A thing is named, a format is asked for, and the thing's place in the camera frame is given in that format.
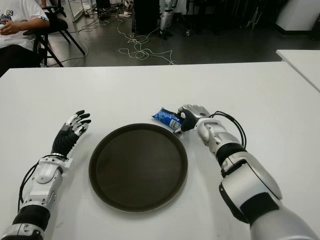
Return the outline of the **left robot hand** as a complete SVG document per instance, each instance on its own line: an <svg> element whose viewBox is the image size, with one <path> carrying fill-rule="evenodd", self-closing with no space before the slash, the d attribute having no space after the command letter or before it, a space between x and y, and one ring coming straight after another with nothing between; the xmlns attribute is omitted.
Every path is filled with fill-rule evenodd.
<svg viewBox="0 0 320 240"><path fill-rule="evenodd" d="M51 148L51 154L67 158L78 139L88 130L91 115L85 110L77 111L63 124Z"/></svg>

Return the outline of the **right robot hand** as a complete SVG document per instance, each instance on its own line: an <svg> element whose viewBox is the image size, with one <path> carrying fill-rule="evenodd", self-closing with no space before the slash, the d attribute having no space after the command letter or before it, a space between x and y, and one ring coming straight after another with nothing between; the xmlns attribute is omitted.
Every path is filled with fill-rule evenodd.
<svg viewBox="0 0 320 240"><path fill-rule="evenodd" d="M191 104L181 106L178 109L177 114L180 117L184 114L184 120L182 121L181 126L173 132L176 136L193 129L199 119L208 118L210 116L210 113L203 106Z"/></svg>

